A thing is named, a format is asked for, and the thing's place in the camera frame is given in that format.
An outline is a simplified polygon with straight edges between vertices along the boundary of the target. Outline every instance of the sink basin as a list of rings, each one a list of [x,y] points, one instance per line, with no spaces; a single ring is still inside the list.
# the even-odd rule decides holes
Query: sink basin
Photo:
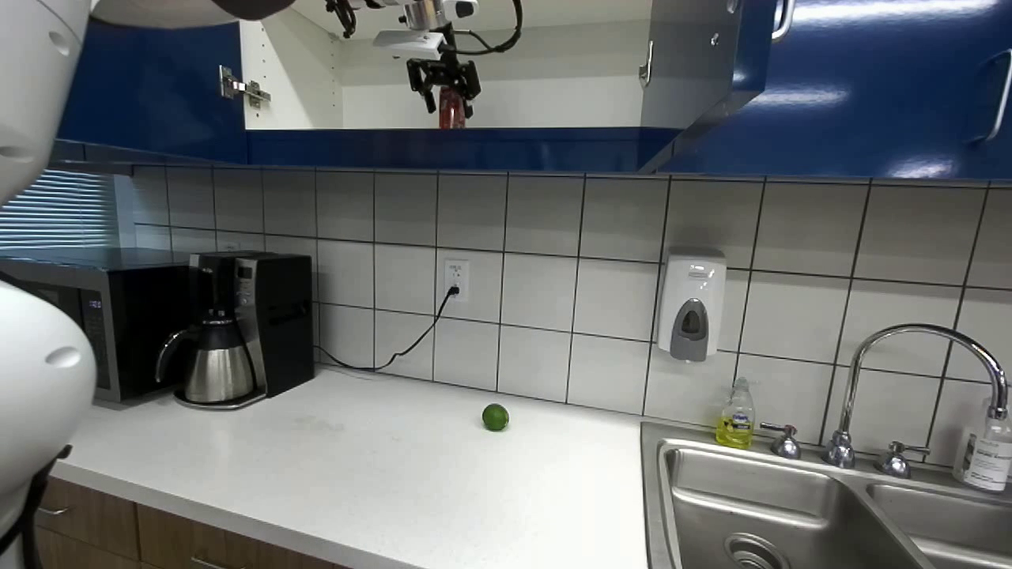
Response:
[[[648,430],[642,449],[651,569],[930,566],[835,468]]]
[[[870,484],[870,496],[939,569],[1012,566],[1012,503],[914,484]]]

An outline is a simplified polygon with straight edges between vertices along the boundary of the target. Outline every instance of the white tile wall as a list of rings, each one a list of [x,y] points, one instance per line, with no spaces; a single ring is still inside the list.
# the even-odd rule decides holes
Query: white tile wall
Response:
[[[642,414],[648,345],[572,338],[569,401]]]
[[[370,243],[319,240],[316,247],[316,297],[326,303],[373,307],[376,300],[376,250]]]
[[[819,443],[832,367],[740,357],[737,376],[750,379],[759,424],[794,424],[800,443]]]
[[[1012,187],[987,196],[980,243],[971,266],[971,285],[1012,288]]]
[[[446,262],[465,262],[468,266],[468,297],[446,303],[446,316],[455,319],[484,319],[500,322],[503,307],[503,253],[468,253],[468,250],[440,250],[436,256],[436,303],[449,291]]]
[[[335,240],[373,240],[376,231],[376,177],[373,174],[319,174],[316,177],[316,231]]]
[[[582,256],[658,262],[667,180],[588,180]]]
[[[436,253],[417,247],[376,247],[376,307],[433,313]]]
[[[936,322],[952,329],[955,310],[958,288],[854,281],[838,364],[851,364],[867,335],[895,322]],[[939,376],[946,348],[949,341],[936,335],[892,335],[873,345],[863,367]]]
[[[835,433],[848,386],[848,367],[838,367],[825,439]],[[939,379],[863,370],[854,395],[854,449],[886,452],[892,439],[927,446],[927,430],[939,398]]]
[[[376,240],[436,243],[436,174],[376,177]]]
[[[576,256],[579,218],[579,177],[509,177],[506,250]]]
[[[503,322],[572,329],[576,259],[506,256]]]
[[[354,364],[408,348],[443,300],[443,262],[465,259],[471,300],[449,300],[389,373],[699,430],[731,379],[750,376],[759,417],[816,443],[835,424],[835,367],[879,326],[958,319],[1012,360],[1009,196],[863,180],[145,168],[117,183],[117,212],[136,247],[316,256],[319,345]],[[721,354],[705,364],[651,348],[670,250],[718,250],[731,266]],[[968,401],[987,395],[974,360],[904,335],[867,364],[860,446],[898,436],[949,462]]]
[[[844,278],[756,275],[743,351],[832,364],[844,300]]]
[[[1012,291],[977,291],[971,288],[961,303],[958,329],[984,341],[1012,370]],[[955,348],[949,376],[987,379],[977,357]]]
[[[961,285],[984,190],[876,187],[857,256],[860,278]]]
[[[376,316],[354,307],[316,310],[319,345],[348,367],[373,367],[376,360]]]
[[[734,354],[674,360],[651,348],[645,414],[705,430],[731,395]]]
[[[262,234],[259,171],[215,171],[218,231]]]
[[[440,247],[503,250],[506,174],[440,177]]]
[[[430,316],[376,313],[376,367],[414,345],[430,322]],[[398,357],[389,373],[433,379],[433,335],[427,335],[411,354]]]
[[[670,180],[664,250],[721,250],[753,269],[762,183]]]
[[[768,183],[756,269],[851,275],[863,199],[863,183]]]
[[[648,341],[655,288],[655,266],[579,262],[576,332]]]
[[[269,234],[316,234],[316,177],[310,171],[269,171],[259,183]]]
[[[500,329],[487,322],[443,319],[436,329],[436,379],[497,389]]]
[[[503,392],[566,401],[569,335],[541,329],[503,329]]]

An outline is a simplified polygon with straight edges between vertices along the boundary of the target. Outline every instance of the microwave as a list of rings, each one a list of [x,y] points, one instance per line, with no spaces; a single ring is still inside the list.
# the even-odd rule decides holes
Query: microwave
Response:
[[[155,360],[193,322],[190,269],[161,250],[13,250],[0,278],[60,307],[92,341],[95,405],[123,408],[168,392]]]

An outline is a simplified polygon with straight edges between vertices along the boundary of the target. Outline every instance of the window blinds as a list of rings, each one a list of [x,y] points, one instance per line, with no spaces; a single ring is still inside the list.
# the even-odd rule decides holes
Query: window blinds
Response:
[[[117,205],[108,174],[44,171],[0,209],[0,250],[114,247]]]

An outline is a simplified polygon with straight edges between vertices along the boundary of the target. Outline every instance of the green lime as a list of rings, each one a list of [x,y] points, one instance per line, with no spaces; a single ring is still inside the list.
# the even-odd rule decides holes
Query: green lime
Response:
[[[509,411],[506,411],[503,405],[487,405],[487,408],[481,411],[481,424],[484,424],[487,430],[500,433],[500,430],[506,430],[506,424],[509,424]]]

